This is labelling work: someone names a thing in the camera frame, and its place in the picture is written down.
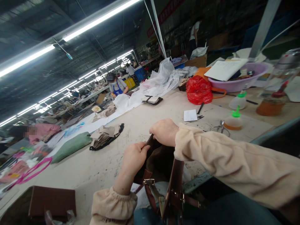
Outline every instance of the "red banner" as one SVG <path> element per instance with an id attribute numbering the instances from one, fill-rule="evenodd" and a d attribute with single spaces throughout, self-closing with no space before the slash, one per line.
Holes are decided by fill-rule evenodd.
<path id="1" fill-rule="evenodd" d="M 157 17 L 159 25 L 163 24 L 169 17 L 172 15 L 173 12 L 184 2 L 185 0 L 170 0 L 167 6 L 162 10 L 162 13 Z M 153 21 L 155 29 L 157 29 L 156 22 Z M 147 31 L 148 37 L 154 33 L 154 28 L 151 27 Z"/>

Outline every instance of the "green cap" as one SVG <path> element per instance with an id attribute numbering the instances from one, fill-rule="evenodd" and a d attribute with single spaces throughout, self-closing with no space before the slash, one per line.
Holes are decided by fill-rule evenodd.
<path id="1" fill-rule="evenodd" d="M 235 118 L 239 118 L 241 116 L 241 114 L 239 113 L 240 111 L 240 105 L 237 106 L 237 110 L 236 111 L 231 111 L 232 112 L 232 116 Z"/>
<path id="2" fill-rule="evenodd" d="M 238 94 L 237 97 L 238 98 L 244 98 L 247 95 L 247 92 L 243 93 L 243 94 Z"/>

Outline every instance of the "work table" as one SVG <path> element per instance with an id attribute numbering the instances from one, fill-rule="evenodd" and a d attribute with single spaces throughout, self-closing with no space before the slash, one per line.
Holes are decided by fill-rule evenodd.
<path id="1" fill-rule="evenodd" d="M 251 88 L 247 91 L 247 99 L 260 103 L 256 96 L 260 88 Z M 198 127 L 208 131 L 210 127 L 219 125 L 219 120 L 224 119 L 227 115 L 228 104 L 233 96 L 214 99 L 212 104 L 204 105 L 201 110 L 204 118 L 195 122 L 184 122 L 184 124 Z M 287 103 L 281 116 L 263 117 L 255 113 L 258 105 L 247 104 L 247 107 L 241 110 L 241 114 L 255 118 L 260 122 L 247 118 L 247 128 L 243 132 L 230 131 L 233 139 L 251 141 L 262 133 L 262 130 L 270 130 L 272 125 L 278 126 L 299 116 L 299 104 Z M 109 123 L 109 126 L 124 123 L 125 127 L 120 136 L 110 145 L 98 151 L 90 151 L 89 146 L 82 148 L 60 163 L 52 164 L 47 167 L 41 174 L 34 177 L 22 185 L 16 185 L 12 188 L 17 193 L 15 196 L 9 196 L 8 193 L 4 198 L 12 199 L 0 210 L 2 215 L 27 188 L 32 185 L 74 189 L 76 192 L 77 220 L 75 224 L 89 224 L 91 219 L 91 207 L 93 193 L 97 190 L 110 188 L 118 176 L 122 165 L 123 153 L 126 147 L 132 143 L 147 141 L 150 134 L 149 128 L 158 120 L 171 118 L 175 123 L 183 122 L 183 111 L 196 109 L 200 106 L 191 104 L 187 100 L 186 92 L 180 92 L 178 89 L 170 91 L 163 96 L 163 101 L 157 106 L 142 104 L 133 110 L 126 112 Z M 192 176 L 205 172 L 204 168 L 198 162 L 187 162 L 186 166 Z"/>

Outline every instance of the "pink handle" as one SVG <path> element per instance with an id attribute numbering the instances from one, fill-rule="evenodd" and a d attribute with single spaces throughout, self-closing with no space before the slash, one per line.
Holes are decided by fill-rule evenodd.
<path id="1" fill-rule="evenodd" d="M 45 158 L 43 159 L 41 162 L 39 162 L 38 164 L 36 164 L 34 167 L 32 167 L 30 170 L 28 170 L 26 173 L 23 173 L 22 176 L 16 181 L 15 184 L 23 184 L 26 183 L 27 181 L 31 180 L 32 178 L 34 178 L 36 175 L 40 174 L 42 171 L 44 171 L 51 163 L 52 161 L 52 157 L 49 158 Z M 39 168 L 42 164 L 48 162 L 48 164 L 41 169 L 39 172 L 36 172 L 35 174 L 31 175 L 30 177 L 28 177 L 27 179 L 25 179 L 25 177 L 27 177 L 28 175 L 30 175 L 33 171 L 35 171 L 37 168 Z"/>

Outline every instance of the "brown leather bag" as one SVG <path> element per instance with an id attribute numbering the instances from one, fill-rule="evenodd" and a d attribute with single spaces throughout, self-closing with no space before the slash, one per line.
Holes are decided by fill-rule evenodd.
<path id="1" fill-rule="evenodd" d="M 148 200 L 155 213 L 161 215 L 164 221 L 168 220 L 169 224 L 175 224 L 176 217 L 179 224 L 182 224 L 183 204 L 185 202 L 199 208 L 198 201 L 182 192 L 184 162 L 174 159 L 175 148 L 162 145 L 153 139 L 153 134 L 146 145 L 150 145 L 150 149 L 147 152 L 144 165 L 134 178 L 134 183 L 140 184 L 135 193 L 145 186 Z M 169 182 L 165 197 L 160 195 L 155 187 L 155 182 L 160 181 Z M 157 208 L 151 191 L 159 198 L 161 209 Z"/>

